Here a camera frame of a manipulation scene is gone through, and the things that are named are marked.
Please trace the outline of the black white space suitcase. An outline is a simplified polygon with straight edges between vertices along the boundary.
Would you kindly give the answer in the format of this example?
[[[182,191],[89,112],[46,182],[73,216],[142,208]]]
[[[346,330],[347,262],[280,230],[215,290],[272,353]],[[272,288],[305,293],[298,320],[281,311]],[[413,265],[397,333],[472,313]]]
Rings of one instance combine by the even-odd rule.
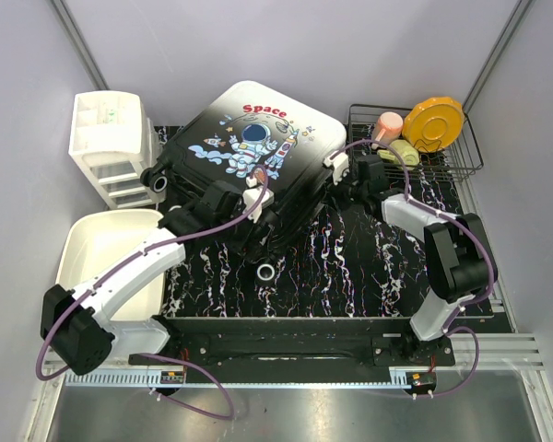
[[[215,99],[162,148],[140,181],[172,189],[190,220],[217,227],[229,217],[249,177],[267,179],[281,227],[262,249],[231,249],[261,266],[285,253],[335,186],[324,158],[344,147],[343,124],[270,87],[243,80]]]

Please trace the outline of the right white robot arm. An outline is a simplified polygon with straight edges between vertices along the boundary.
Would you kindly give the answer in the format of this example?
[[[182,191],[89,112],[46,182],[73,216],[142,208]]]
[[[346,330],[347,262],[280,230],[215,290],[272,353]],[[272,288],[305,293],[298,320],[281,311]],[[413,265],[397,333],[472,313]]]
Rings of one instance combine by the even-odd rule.
[[[387,189],[382,160],[361,157],[350,171],[347,154],[325,158],[333,171],[338,198],[364,206],[380,222],[398,227],[424,245],[429,290],[410,320],[411,334],[400,342],[400,354],[411,365],[420,365],[433,353],[433,340],[448,332],[466,306],[492,293],[498,271],[480,218],[434,209],[406,190]]]

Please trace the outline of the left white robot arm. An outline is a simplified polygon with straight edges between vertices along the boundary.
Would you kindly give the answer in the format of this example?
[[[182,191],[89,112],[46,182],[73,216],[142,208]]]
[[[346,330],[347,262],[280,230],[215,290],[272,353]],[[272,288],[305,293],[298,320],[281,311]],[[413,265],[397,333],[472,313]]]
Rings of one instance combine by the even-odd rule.
[[[114,357],[149,353],[162,365],[173,363],[181,343],[160,319],[116,320],[114,316],[146,285],[185,260],[186,242],[216,236],[246,220],[257,222],[273,193],[267,180],[249,178],[246,184],[236,197],[245,210],[227,223],[208,228],[188,218],[194,205],[174,207],[148,237],[107,270],[71,289],[52,286],[43,296],[37,378],[49,379],[42,371],[48,350],[54,350],[65,368],[79,376]]]

